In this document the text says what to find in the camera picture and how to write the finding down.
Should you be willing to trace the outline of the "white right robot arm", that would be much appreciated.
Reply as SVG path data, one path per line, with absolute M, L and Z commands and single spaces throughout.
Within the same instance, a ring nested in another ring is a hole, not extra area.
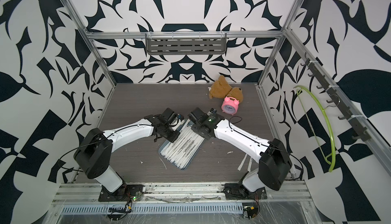
M 191 129 L 205 139 L 217 138 L 230 143 L 258 163 L 258 170 L 244 176 L 241 186 L 249 192 L 267 187 L 278 191 L 293 164 L 282 141 L 272 141 L 253 135 L 236 125 L 215 109 L 204 113 L 195 108 L 188 114 L 193 123 Z

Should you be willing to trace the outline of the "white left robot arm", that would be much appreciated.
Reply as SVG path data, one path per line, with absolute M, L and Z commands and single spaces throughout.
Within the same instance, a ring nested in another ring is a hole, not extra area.
M 167 108 L 161 114 L 148 115 L 116 129 L 102 131 L 94 128 L 75 150 L 73 158 L 88 179 L 101 184 L 104 192 L 112 196 L 124 196 L 127 184 L 110 166 L 112 154 L 129 143 L 151 136 L 156 136 L 155 140 L 164 138 L 173 142 L 178 139 L 178 127 L 183 122 L 182 115 Z

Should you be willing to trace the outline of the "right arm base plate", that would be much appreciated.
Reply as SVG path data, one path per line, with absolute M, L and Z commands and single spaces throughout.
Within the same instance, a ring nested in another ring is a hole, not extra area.
M 266 200 L 266 189 L 260 188 L 255 192 L 247 190 L 242 183 L 226 183 L 223 193 L 227 200 Z

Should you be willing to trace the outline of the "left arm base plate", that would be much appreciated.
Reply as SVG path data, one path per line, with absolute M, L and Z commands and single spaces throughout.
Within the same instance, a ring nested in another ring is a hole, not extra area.
M 109 192 L 104 186 L 101 189 L 99 202 L 135 201 L 143 195 L 142 184 L 122 184 L 116 191 Z

